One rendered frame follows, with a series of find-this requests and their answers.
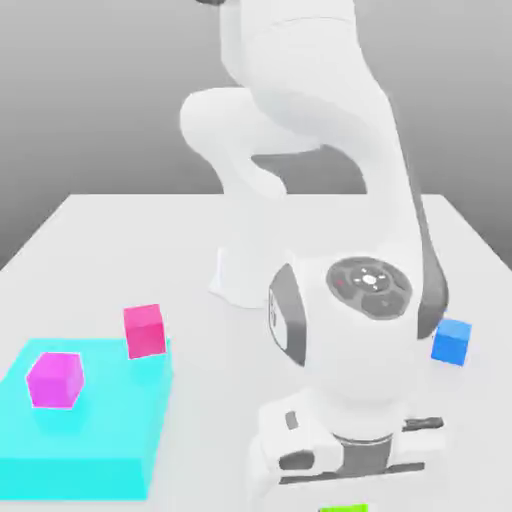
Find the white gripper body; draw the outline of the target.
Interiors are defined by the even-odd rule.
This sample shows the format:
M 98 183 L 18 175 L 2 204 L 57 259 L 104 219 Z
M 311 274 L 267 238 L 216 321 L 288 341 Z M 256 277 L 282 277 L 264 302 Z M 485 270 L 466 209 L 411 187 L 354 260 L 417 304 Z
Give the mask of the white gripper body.
M 368 504 L 369 512 L 425 512 L 426 483 L 423 462 L 393 465 L 382 474 L 355 478 L 336 473 L 281 477 L 258 492 L 258 512 L 318 512 L 353 504 Z

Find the small blue cube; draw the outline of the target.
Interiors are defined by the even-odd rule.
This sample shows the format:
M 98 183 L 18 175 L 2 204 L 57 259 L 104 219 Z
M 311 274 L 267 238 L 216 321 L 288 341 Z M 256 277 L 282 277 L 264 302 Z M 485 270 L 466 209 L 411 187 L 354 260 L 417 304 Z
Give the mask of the small blue cube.
M 443 319 L 433 339 L 431 358 L 462 367 L 465 363 L 472 325 L 454 319 Z

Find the small pink cube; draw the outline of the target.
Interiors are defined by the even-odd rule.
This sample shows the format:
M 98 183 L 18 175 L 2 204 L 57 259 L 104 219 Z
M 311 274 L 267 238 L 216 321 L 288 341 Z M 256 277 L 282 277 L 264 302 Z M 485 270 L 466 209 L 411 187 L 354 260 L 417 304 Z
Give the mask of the small pink cube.
M 166 352 L 163 318 L 158 304 L 125 308 L 123 318 L 130 359 Z

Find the small magenta cube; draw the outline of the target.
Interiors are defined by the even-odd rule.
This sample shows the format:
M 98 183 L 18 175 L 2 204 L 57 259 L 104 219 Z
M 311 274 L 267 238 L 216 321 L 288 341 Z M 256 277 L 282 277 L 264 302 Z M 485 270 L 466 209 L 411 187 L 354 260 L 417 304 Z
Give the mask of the small magenta cube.
M 72 409 L 85 383 L 81 356 L 43 352 L 25 381 L 34 408 Z

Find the large cyan box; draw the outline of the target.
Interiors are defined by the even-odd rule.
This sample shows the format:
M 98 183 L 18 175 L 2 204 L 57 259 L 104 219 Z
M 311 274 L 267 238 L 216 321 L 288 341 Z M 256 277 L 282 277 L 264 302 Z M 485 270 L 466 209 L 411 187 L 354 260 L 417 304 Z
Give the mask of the large cyan box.
M 77 353 L 70 410 L 35 408 L 25 377 L 44 352 Z M 129 359 L 123 339 L 32 339 L 0 381 L 0 501 L 147 498 L 172 382 L 170 353 Z

